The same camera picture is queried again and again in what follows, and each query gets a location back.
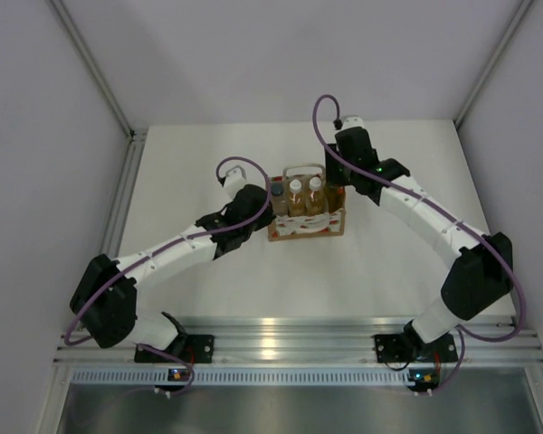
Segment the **burlap watermelon print bag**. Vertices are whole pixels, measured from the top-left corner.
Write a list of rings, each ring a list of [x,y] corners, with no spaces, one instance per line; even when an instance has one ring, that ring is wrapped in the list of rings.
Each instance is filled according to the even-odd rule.
[[[318,176],[323,184],[325,195],[324,213],[309,215],[307,209],[308,183],[310,178]],[[324,165],[311,163],[286,166],[281,175],[271,178],[271,183],[282,182],[285,188],[286,200],[289,208],[289,184],[293,179],[299,179],[303,186],[306,203],[306,214],[299,217],[290,217],[289,214],[277,216],[268,227],[268,241],[291,241],[305,238],[318,238],[340,236],[345,231],[346,199],[344,206],[334,213],[329,212],[326,199],[326,168]]]

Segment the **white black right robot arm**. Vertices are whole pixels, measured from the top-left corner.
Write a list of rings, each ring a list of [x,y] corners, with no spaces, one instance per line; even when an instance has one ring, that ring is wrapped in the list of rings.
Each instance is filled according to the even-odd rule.
[[[436,341],[508,295],[512,243],[448,218],[437,201],[394,158],[379,159],[367,130],[343,127],[325,154],[329,181],[351,185],[393,214],[441,258],[448,274],[439,296],[403,332],[405,352],[424,359]]]

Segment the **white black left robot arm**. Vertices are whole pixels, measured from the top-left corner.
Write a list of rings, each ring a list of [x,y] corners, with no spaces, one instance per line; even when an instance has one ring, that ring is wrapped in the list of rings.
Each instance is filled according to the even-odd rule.
[[[168,241],[122,258],[92,259],[70,309],[99,347],[135,344],[174,362],[185,354],[186,330],[166,311],[145,311],[144,295],[194,265],[239,249],[273,218],[268,192],[246,184],[221,211]]]

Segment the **yellow bottle red cap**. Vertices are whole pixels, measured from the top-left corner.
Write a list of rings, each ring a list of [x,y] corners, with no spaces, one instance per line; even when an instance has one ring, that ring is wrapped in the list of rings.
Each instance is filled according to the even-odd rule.
[[[344,186],[327,184],[325,194],[330,213],[334,213],[344,206],[346,199],[346,191]]]

